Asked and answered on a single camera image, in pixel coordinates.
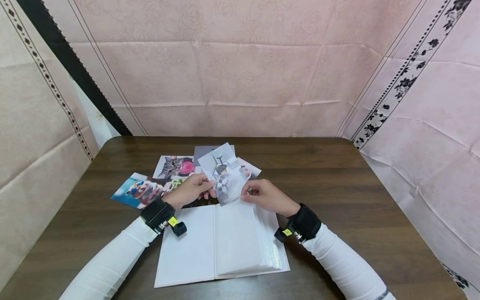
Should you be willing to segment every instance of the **wooden table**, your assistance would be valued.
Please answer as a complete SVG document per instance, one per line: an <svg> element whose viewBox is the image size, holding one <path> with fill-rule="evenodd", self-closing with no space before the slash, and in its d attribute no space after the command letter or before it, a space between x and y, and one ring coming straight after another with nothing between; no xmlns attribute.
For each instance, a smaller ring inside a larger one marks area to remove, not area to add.
<svg viewBox="0 0 480 300"><path fill-rule="evenodd" d="M82 267L138 216L137 210L109 199L133 172L151 175L160 155L193 155L195 145L224 142L262 169L260 178L315 211L370 263L397 299L464 299L349 141L163 137L108 141L0 299L57 299ZM157 239L145 250L116 299L343 299L326 271L294 239L286 242L290 272L154 289L160 245Z"/></svg>

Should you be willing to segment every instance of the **pink curtain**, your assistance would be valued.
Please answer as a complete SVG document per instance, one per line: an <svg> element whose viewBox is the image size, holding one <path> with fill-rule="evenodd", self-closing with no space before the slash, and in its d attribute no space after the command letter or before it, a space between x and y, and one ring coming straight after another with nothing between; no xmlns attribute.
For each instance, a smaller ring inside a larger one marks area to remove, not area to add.
<svg viewBox="0 0 480 300"><path fill-rule="evenodd" d="M480 3L469 4L426 3L375 71L342 134L458 286L478 299L480 36L472 29L480 26Z"/></svg>
<svg viewBox="0 0 480 300"><path fill-rule="evenodd" d="M46 0L135 135L333 136L420 0Z"/></svg>
<svg viewBox="0 0 480 300"><path fill-rule="evenodd" d="M0 1L0 290L98 148L67 71L14 0Z"/></svg>

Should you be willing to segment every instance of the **black wrist strap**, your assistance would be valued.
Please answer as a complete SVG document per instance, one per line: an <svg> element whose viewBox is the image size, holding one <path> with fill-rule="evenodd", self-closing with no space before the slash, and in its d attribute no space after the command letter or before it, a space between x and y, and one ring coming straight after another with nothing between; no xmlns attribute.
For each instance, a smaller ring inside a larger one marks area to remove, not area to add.
<svg viewBox="0 0 480 300"><path fill-rule="evenodd" d="M187 232L187 226L178 222L174 216L175 209L162 199L156 199L147 205L140 213L140 216L151 229L161 233L165 227L170 225L177 237Z"/></svg>
<svg viewBox="0 0 480 300"><path fill-rule="evenodd" d="M300 210L288 218L286 228L277 229L275 237L283 243L287 236L295 235L300 243L303 243L313 239L321 226L322 222L317 215L305 204L300 203Z"/></svg>

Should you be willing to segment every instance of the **black floral border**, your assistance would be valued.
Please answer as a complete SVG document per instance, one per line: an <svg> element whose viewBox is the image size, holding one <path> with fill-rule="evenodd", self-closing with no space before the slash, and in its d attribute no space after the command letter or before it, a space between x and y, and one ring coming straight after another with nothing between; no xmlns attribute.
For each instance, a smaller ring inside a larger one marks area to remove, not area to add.
<svg viewBox="0 0 480 300"><path fill-rule="evenodd" d="M473 288L475 289L479 295L480 295L480 291L478 290L478 288L476 288L475 286L473 286L472 283L470 283L468 280L466 280L465 278L463 278L462 276L460 276L457 272L455 272L454 270L450 269L447 265L445 265L443 262L440 262L442 264L442 266L444 267L445 271L447 271L448 275L453 279L453 281L455 281L456 285L462 290L464 291L465 289L467 288Z"/></svg>
<svg viewBox="0 0 480 300"><path fill-rule="evenodd" d="M445 0L419 39L415 48L403 63L400 70L394 76L377 102L352 135L350 140L357 149L361 149L380 129L389 118L393 110L398 106L403 97L418 79L425 66L443 43L460 17L463 15L471 0ZM430 36L432 29L436 28L440 20L444 20L441 34Z"/></svg>
<svg viewBox="0 0 480 300"><path fill-rule="evenodd" d="M48 85L48 88L54 95L55 99L57 100L58 104L60 107L63 109L65 114L70 120L70 123L75 131L75 135L77 136L78 140L82 144L82 148L85 151L85 154L87 157L90 159L90 161L93 161L94 157L92 156L90 149L88 148L87 143L85 142L84 136L80 130L80 127L77 123L77 120L75 119L75 116L72 113L72 110L68 106L68 104L65 102L60 90L57 88L57 85L55 84L55 81L48 70L45 61L43 58L40 56L40 53L38 52L37 48L35 47L30 35L28 34L22 20L20 20L17 11L15 10L15 7L13 6L12 2L10 0L0 0L0 4L2 5L3 10L7 14L7 16L10 19L10 22L12 23L13 27L17 31L18 36L22 40L25 48L28 50L30 53L32 59L34 60L35 64L38 67L38 70L43 76L43 79L45 80L45 83Z"/></svg>

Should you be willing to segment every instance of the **hand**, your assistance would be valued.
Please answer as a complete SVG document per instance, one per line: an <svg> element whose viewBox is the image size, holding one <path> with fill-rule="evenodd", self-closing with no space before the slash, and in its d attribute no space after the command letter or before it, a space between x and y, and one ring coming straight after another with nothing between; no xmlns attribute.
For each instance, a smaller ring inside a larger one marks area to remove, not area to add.
<svg viewBox="0 0 480 300"><path fill-rule="evenodd" d="M241 190L240 198L286 217L293 216L300 210L300 204L290 199L266 179L247 181Z"/></svg>
<svg viewBox="0 0 480 300"><path fill-rule="evenodd" d="M195 199L204 197L208 199L208 195L216 197L213 185L215 181L208 181L205 174L194 174L187 178L182 184L174 189L171 193L163 197L163 201L170 204L175 210L182 206L193 202Z"/></svg>

